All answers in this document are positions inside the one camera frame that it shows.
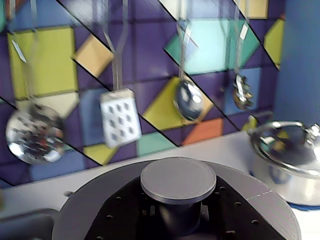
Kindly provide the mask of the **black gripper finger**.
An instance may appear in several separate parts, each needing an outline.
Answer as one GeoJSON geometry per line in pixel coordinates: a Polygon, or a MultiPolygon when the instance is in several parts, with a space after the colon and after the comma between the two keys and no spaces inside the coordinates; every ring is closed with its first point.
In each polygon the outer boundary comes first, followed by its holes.
{"type": "Polygon", "coordinates": [[[86,240],[160,240],[162,221],[159,204],[142,190],[134,178],[102,205],[86,240]]]}
{"type": "Polygon", "coordinates": [[[281,240],[265,218],[223,178],[216,177],[214,191],[202,201],[209,226],[218,240],[281,240]]]}

